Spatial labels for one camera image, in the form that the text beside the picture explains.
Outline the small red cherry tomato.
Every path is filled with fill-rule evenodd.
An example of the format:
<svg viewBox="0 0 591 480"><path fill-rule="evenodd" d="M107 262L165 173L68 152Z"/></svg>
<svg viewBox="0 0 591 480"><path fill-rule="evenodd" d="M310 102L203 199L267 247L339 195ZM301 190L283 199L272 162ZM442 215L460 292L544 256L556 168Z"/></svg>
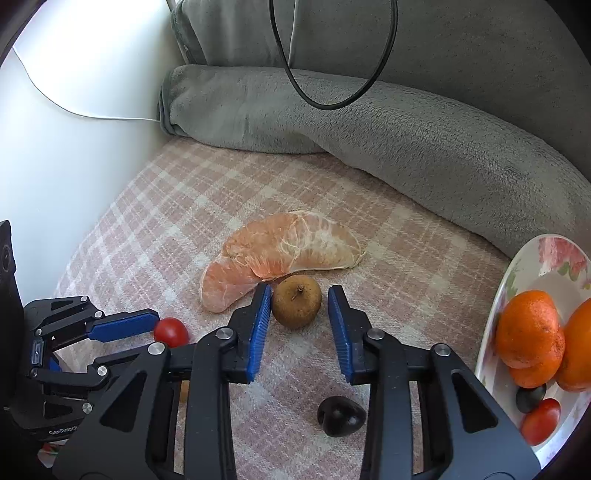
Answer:
<svg viewBox="0 0 591 480"><path fill-rule="evenodd" d="M160 319L153 328L153 338L156 342L165 344L169 348L176 348L189 343L189 334L184 324L172 317Z"/></svg>

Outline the dark plum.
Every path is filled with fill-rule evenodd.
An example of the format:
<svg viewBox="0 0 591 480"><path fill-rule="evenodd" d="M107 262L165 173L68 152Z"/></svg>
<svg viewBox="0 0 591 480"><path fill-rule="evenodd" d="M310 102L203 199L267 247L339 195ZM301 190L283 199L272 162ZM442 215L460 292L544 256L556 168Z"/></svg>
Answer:
<svg viewBox="0 0 591 480"><path fill-rule="evenodd" d="M535 388L519 387L515 397L517 409L523 414L530 413L544 400L546 392L546 384Z"/></svg>
<svg viewBox="0 0 591 480"><path fill-rule="evenodd" d="M349 398L332 396L318 405L317 420L325 434L339 438L359 431L367 420L367 412Z"/></svg>

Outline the larger red tomato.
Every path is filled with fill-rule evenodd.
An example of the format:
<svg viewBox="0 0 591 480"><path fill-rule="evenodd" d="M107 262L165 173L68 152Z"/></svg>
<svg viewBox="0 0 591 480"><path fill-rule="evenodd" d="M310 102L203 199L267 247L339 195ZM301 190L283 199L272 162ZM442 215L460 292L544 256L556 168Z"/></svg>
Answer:
<svg viewBox="0 0 591 480"><path fill-rule="evenodd" d="M560 403L554 398L544 399L534 410L525 415L520 432L530 446L540 445L553 434L560 417Z"/></svg>

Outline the small tangerine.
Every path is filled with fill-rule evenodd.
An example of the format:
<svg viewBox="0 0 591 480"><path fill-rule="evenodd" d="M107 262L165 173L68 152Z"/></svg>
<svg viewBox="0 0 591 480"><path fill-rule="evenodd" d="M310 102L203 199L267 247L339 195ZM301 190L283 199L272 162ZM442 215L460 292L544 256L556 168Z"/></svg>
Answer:
<svg viewBox="0 0 591 480"><path fill-rule="evenodd" d="M495 351L511 369L558 370L565 338L557 308L548 293L529 290L509 301L498 320Z"/></svg>
<svg viewBox="0 0 591 480"><path fill-rule="evenodd" d="M522 369L509 368L508 371L517 386L532 389L548 383L558 369L556 365L541 363Z"/></svg>

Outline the large orange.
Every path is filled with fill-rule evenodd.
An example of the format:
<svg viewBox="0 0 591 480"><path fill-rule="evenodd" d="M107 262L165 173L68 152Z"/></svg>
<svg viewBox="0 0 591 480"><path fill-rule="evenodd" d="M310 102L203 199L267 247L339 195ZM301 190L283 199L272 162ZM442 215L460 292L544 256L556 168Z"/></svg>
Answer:
<svg viewBox="0 0 591 480"><path fill-rule="evenodd" d="M565 352L556 382L568 392L582 392L591 384L591 300L583 302L564 328Z"/></svg>

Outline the brown longan with stem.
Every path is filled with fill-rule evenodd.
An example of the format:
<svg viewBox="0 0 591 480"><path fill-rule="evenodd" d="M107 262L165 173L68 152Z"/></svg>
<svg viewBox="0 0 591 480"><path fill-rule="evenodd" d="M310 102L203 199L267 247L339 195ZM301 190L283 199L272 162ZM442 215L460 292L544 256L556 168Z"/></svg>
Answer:
<svg viewBox="0 0 591 480"><path fill-rule="evenodd" d="M322 305L318 282L308 275L292 275L276 286L271 310L276 321L291 330L315 320Z"/></svg>

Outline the pink plaid blanket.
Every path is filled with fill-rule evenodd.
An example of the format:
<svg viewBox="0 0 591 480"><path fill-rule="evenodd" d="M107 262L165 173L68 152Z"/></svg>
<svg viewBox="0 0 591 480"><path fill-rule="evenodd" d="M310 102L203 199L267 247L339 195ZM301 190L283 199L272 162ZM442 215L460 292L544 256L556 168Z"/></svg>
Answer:
<svg viewBox="0 0 591 480"><path fill-rule="evenodd" d="M81 242L55 293L85 295L107 313L150 308L198 339L229 318L200 304L205 266L233 231L288 211L342 223L363 246L356 267L315 274L322 289L342 285L349 303L401 342L445 342L475 364L507 257L329 155L169 142ZM230 390L238 477L358 477L363 432L335 439L318 426L318 405L332 395L369 399L342 378L327 315L298 331L271 323L256 381Z"/></svg>

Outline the floral white ceramic plate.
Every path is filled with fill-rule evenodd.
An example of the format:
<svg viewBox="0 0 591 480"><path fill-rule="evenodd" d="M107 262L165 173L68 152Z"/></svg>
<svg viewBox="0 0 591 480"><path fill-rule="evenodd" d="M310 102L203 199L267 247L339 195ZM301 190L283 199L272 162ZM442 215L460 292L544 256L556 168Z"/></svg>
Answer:
<svg viewBox="0 0 591 480"><path fill-rule="evenodd" d="M554 234L539 235L528 241L507 268L495 295L484 330L475 367L483 383L510 419L520 425L524 415L516 406L518 386L506 365L495 353L494 336L498 317L517 294L540 290L552 297L560 323L590 299L590 260L576 243ZM590 405L590 392L566 392L555 381L547 384L547 395L561 405L561 417L553 434L535 446L540 465L546 467L567 443Z"/></svg>

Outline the peeled pomelo segment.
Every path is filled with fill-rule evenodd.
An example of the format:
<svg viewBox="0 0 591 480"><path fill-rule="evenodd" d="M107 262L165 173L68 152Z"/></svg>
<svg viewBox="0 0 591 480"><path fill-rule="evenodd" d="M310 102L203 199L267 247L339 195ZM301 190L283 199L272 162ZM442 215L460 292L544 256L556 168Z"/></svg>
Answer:
<svg viewBox="0 0 591 480"><path fill-rule="evenodd" d="M365 255L348 227L311 211L252 221L224 241L200 278L200 302L221 313L260 282L301 271L353 268Z"/></svg>

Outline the white cabinet side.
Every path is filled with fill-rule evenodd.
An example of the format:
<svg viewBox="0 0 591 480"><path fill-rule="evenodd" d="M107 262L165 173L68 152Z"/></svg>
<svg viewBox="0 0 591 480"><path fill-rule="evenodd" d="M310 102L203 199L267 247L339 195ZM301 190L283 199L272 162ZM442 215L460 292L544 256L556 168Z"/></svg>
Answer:
<svg viewBox="0 0 591 480"><path fill-rule="evenodd" d="M23 301L47 298L74 251L162 148L165 74L182 62L169 1L49 1L1 66L1 215Z"/></svg>

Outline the lower rolled grey blanket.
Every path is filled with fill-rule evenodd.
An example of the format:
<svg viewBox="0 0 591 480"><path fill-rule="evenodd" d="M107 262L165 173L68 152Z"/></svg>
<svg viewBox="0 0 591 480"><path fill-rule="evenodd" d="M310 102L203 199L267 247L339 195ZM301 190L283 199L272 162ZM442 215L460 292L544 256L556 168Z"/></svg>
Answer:
<svg viewBox="0 0 591 480"><path fill-rule="evenodd" d="M327 152L507 255L557 233L590 245L590 184L538 137L462 102L379 83L346 108L315 109L277 68L184 65L158 98L162 129L214 147Z"/></svg>

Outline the upper grey folded blanket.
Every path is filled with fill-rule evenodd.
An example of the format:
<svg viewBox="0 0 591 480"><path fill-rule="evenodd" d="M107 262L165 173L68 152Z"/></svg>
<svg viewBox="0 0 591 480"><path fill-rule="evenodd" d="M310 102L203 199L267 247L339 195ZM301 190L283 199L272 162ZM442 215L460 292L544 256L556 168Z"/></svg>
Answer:
<svg viewBox="0 0 591 480"><path fill-rule="evenodd" d="M590 170L590 9L578 1L181 1L191 63L382 80L472 105Z"/></svg>

